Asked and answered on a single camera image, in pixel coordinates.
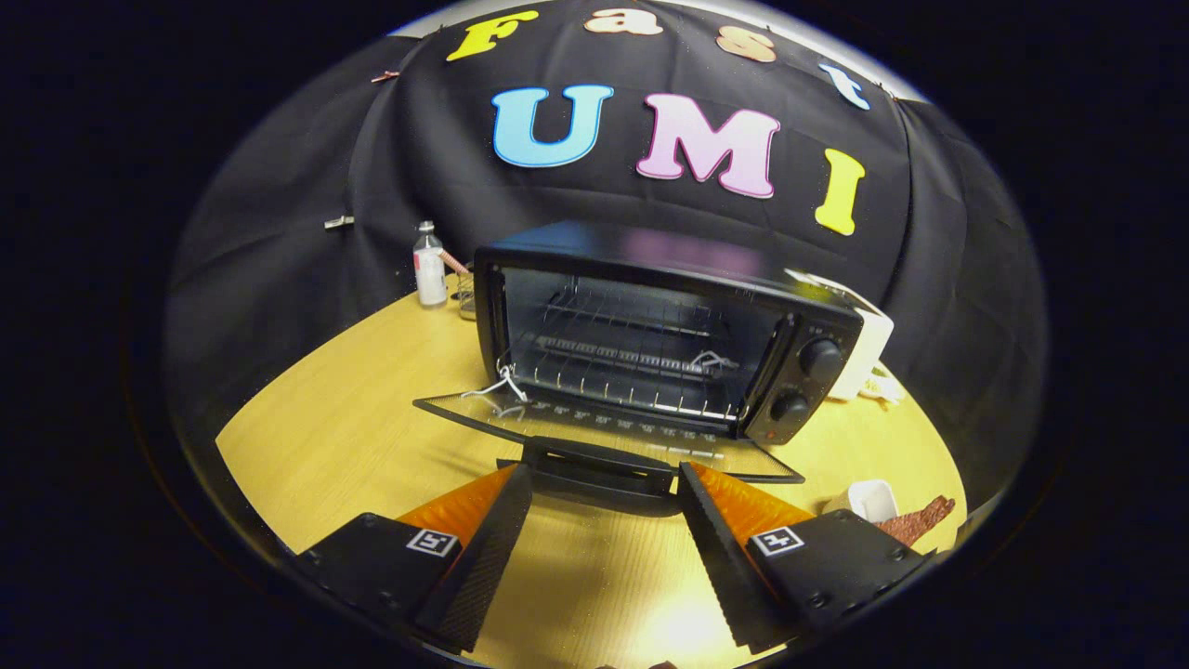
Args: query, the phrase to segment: black fabric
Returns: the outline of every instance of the black fabric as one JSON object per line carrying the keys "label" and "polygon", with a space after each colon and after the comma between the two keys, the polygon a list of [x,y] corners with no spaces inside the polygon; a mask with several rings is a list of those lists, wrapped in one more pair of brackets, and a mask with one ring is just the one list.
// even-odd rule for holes
{"label": "black fabric", "polygon": [[[737,21],[667,4],[658,36],[592,33],[615,2],[537,5],[495,49],[454,62],[465,27],[389,37],[316,78],[231,156],[194,214],[166,308],[166,389],[180,428],[210,443],[277,375],[338,333],[414,290],[415,223],[433,219],[454,254],[564,217],[679,229],[776,248],[791,266],[876,301],[895,321],[883,360],[954,453],[971,509],[1004,486],[1031,440],[1046,364],[1039,269],[1006,188],[939,111],[862,84],[870,111],[843,99],[818,64],[772,36],[778,62],[723,51]],[[384,70],[396,78],[372,83]],[[566,86],[605,84],[599,134],[579,160],[527,169],[492,147],[491,97],[542,87],[535,137],[570,127]],[[741,108],[776,118],[760,200],[688,172],[641,176],[650,93],[696,100],[717,127]],[[860,159],[844,236],[818,225],[825,147]],[[719,165],[718,172],[724,169]],[[327,231],[344,213],[354,225]]]}
{"label": "black fabric", "polygon": [[974,510],[1032,443],[1049,365],[1044,282],[987,158],[932,105],[900,108],[912,217],[881,304],[895,322],[882,360],[945,441]]}
{"label": "black fabric", "polygon": [[[432,212],[447,247],[468,255],[477,245],[566,217],[644,223],[742,245],[774,246],[789,263],[839,279],[864,295],[882,295],[904,236],[908,163],[892,99],[854,77],[872,105],[843,99],[819,63],[835,64],[805,46],[773,36],[778,61],[759,63],[723,51],[718,29],[736,21],[662,2],[635,2],[658,17],[656,36],[593,33],[591,12],[617,2],[555,2],[491,51],[454,62],[465,27],[505,10],[434,33],[403,71],[395,116],[402,185]],[[594,147],[570,164],[527,169],[504,163],[492,147],[491,97],[512,88],[541,87],[549,97],[536,109],[535,135],[558,140],[570,128],[566,86],[605,84]],[[635,164],[648,153],[654,113],[650,93],[686,95],[718,127],[741,108],[778,119],[772,139],[767,200],[724,189],[716,177],[690,173],[672,181],[643,177]],[[858,158],[867,170],[855,203],[860,221],[843,236],[818,225],[824,198],[826,147]]]}
{"label": "black fabric", "polygon": [[[360,130],[416,40],[384,38],[319,76],[228,157],[183,231],[165,304],[165,387],[180,429],[210,443],[277,375],[408,292],[394,258],[419,214],[353,188]],[[386,204],[385,219],[372,215]],[[356,223],[322,222],[354,210]]]}

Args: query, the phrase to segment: oven door handle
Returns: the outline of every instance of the oven door handle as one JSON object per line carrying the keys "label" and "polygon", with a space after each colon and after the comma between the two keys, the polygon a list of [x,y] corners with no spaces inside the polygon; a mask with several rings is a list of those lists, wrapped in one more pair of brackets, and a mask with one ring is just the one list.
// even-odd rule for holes
{"label": "oven door handle", "polygon": [[[533,491],[611,511],[665,517],[679,513],[669,493],[668,463],[597,444],[552,437],[524,441],[521,462],[533,472]],[[498,466],[510,461],[497,461]]]}

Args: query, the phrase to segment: white bottle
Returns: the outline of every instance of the white bottle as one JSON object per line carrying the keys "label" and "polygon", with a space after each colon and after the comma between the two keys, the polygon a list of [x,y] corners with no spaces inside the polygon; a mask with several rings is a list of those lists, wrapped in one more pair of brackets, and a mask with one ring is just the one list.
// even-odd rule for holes
{"label": "white bottle", "polygon": [[417,298],[426,308],[446,303],[446,263],[442,261],[442,242],[434,236],[434,221],[423,220],[417,226],[421,236],[413,245],[413,267],[417,277]]}

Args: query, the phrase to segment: orange letter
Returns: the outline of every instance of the orange letter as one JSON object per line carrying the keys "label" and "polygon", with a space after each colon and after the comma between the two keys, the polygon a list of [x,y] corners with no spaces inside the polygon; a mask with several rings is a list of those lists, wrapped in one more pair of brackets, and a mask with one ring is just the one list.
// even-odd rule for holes
{"label": "orange letter", "polygon": [[508,37],[516,32],[517,21],[530,21],[539,15],[541,14],[528,11],[466,26],[466,38],[463,39],[463,44],[459,45],[457,51],[446,56],[446,61],[457,61],[484,51],[491,51],[496,48],[496,43],[491,40],[492,38]]}
{"label": "orange letter", "polygon": [[776,59],[776,52],[772,50],[772,40],[759,32],[725,25],[718,29],[718,36],[715,42],[728,53],[761,63],[770,63]]}
{"label": "orange letter", "polygon": [[658,34],[665,32],[656,25],[656,14],[643,10],[599,10],[586,21],[591,32],[630,32],[631,34]]}

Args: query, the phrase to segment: yellow letter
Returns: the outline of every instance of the yellow letter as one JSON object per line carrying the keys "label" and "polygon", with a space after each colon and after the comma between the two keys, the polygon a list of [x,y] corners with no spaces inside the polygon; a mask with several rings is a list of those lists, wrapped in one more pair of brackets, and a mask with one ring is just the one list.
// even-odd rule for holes
{"label": "yellow letter", "polygon": [[446,56],[446,61],[457,61],[459,58],[465,58],[484,51],[491,51],[496,48],[495,42],[491,40],[492,38],[508,37],[509,34],[516,32],[516,26],[518,25],[517,21],[530,21],[539,15],[541,14],[537,14],[534,11],[528,11],[518,14],[508,14],[507,17],[491,19],[490,21],[468,25],[466,26],[466,38],[463,39],[463,44],[459,45],[458,51]]}
{"label": "yellow letter", "polygon": [[586,21],[591,32],[630,32],[633,34],[658,34],[665,32],[656,25],[656,14],[643,10],[599,10]]}
{"label": "yellow letter", "polygon": [[825,150],[825,159],[830,160],[830,183],[825,188],[825,202],[813,212],[813,217],[849,236],[855,233],[855,219],[850,217],[855,210],[855,193],[867,170],[858,160],[835,149]]}
{"label": "yellow letter", "polygon": [[776,52],[772,50],[772,40],[759,32],[725,25],[718,29],[718,36],[715,42],[728,53],[761,63],[770,63],[776,59]]}

